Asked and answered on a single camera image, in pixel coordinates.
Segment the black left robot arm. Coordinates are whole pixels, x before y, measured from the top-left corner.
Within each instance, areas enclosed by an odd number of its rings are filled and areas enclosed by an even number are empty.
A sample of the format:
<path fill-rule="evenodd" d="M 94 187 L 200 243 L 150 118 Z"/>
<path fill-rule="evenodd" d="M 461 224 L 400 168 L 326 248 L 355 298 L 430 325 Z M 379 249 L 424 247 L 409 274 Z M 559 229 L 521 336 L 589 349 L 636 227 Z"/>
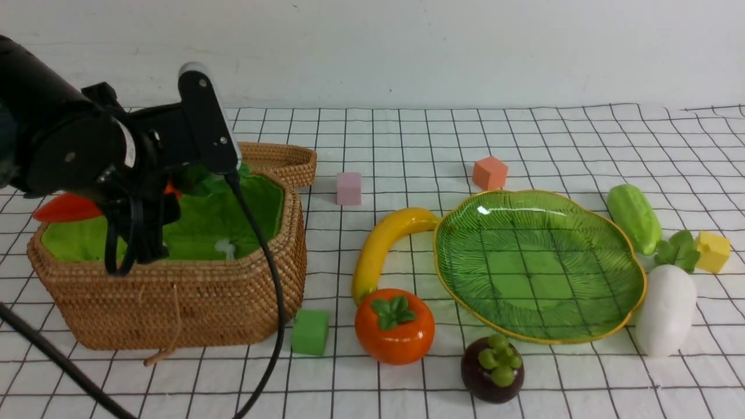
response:
<path fill-rule="evenodd" d="M 2 185 L 93 202 L 108 222 L 110 271 L 119 239 L 122 269 L 165 259 L 163 228 L 180 216 L 166 172 L 196 156 L 180 105 L 127 112 L 108 83 L 78 90 L 19 43 L 1 43 Z"/>

